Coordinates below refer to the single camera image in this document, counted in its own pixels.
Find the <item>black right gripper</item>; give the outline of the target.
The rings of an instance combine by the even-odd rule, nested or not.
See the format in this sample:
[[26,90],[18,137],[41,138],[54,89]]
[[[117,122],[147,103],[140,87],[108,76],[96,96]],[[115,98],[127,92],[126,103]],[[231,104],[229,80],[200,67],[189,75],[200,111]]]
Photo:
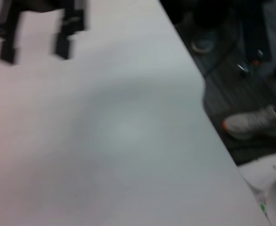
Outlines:
[[1,0],[0,1],[0,60],[15,64],[15,38],[22,11],[46,13],[63,10],[64,16],[57,33],[54,54],[70,59],[70,36],[86,30],[86,0]]

